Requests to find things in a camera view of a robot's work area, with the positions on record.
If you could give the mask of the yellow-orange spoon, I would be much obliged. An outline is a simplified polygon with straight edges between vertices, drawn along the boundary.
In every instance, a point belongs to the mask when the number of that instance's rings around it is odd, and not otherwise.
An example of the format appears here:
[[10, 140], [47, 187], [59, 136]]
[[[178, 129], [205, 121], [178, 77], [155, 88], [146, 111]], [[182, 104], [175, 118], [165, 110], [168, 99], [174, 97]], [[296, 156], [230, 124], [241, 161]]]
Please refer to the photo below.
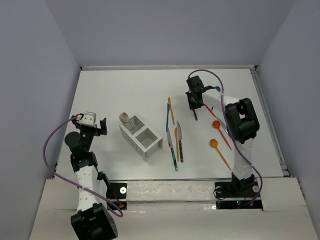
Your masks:
[[232, 169], [231, 169], [230, 165], [228, 164], [227, 160], [225, 159], [225, 157], [223, 156], [221, 151], [218, 149], [218, 141], [213, 138], [210, 140], [209, 144], [212, 148], [214, 148], [217, 151], [217, 153], [219, 154], [219, 156], [221, 157], [221, 159], [223, 160], [223, 162], [225, 163], [227, 168], [231, 171]]

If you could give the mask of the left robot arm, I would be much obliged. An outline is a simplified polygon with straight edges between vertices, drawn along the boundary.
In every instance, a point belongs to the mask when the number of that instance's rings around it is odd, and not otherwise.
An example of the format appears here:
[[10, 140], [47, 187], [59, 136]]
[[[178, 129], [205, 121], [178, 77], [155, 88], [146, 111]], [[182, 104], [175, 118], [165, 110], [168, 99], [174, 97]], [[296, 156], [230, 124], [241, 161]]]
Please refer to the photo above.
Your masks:
[[[77, 177], [78, 206], [70, 222], [80, 240], [114, 240], [118, 237], [116, 223], [101, 198], [110, 194], [107, 175], [98, 171], [96, 155], [90, 151], [94, 137], [107, 134], [107, 119], [96, 124], [96, 114], [84, 112], [72, 121], [79, 132], [68, 133], [64, 142], [71, 151], [70, 163]], [[85, 190], [94, 191], [96, 195]]]

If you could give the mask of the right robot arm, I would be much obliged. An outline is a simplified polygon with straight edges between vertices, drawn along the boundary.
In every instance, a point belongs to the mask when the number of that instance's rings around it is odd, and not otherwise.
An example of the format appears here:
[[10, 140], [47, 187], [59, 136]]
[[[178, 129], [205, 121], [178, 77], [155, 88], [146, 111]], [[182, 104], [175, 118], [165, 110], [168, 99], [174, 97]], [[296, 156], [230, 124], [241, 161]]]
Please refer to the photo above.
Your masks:
[[198, 75], [188, 77], [186, 83], [186, 95], [191, 110], [210, 106], [222, 112], [227, 132], [234, 144], [234, 166], [227, 190], [235, 196], [242, 196], [255, 183], [252, 147], [260, 123], [253, 103], [249, 98], [239, 99], [225, 95], [223, 87], [217, 90], [211, 85], [204, 86]]

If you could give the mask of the beige spoon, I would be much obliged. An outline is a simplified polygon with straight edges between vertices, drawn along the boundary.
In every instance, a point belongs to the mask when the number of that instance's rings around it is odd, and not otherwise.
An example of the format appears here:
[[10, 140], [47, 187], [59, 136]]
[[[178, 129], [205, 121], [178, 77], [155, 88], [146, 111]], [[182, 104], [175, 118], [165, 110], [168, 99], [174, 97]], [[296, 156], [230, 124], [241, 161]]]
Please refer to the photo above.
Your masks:
[[129, 122], [131, 121], [130, 117], [129, 117], [128, 114], [125, 113], [125, 112], [122, 112], [122, 113], [119, 115], [119, 120], [120, 120], [123, 124], [129, 123]]

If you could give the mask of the brown spoon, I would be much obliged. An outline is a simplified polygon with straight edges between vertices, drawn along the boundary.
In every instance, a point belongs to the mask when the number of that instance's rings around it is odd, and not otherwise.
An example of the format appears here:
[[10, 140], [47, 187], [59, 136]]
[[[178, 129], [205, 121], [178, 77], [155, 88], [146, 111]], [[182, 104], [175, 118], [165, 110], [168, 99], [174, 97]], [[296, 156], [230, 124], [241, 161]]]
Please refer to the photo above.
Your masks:
[[195, 118], [195, 120], [197, 121], [197, 120], [198, 120], [198, 116], [197, 116], [197, 114], [196, 114], [195, 109], [193, 109], [192, 111], [193, 111], [193, 114], [194, 114], [194, 118]]

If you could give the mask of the red-orange spoon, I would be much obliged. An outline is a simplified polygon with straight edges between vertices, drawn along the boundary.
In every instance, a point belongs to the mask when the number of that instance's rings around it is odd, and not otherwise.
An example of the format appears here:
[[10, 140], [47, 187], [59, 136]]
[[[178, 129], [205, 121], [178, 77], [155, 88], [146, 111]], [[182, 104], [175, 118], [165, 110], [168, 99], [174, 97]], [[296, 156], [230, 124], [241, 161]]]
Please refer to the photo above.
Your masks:
[[220, 129], [220, 127], [221, 127], [220, 122], [219, 122], [218, 120], [215, 120], [215, 121], [212, 123], [212, 126], [213, 126], [216, 130], [219, 131], [221, 137], [222, 137], [223, 140], [225, 141], [225, 143], [226, 143], [226, 145], [228, 146], [228, 148], [229, 148], [230, 150], [232, 150], [232, 148], [231, 148], [228, 140], [226, 139], [225, 135], [223, 134], [222, 130]]

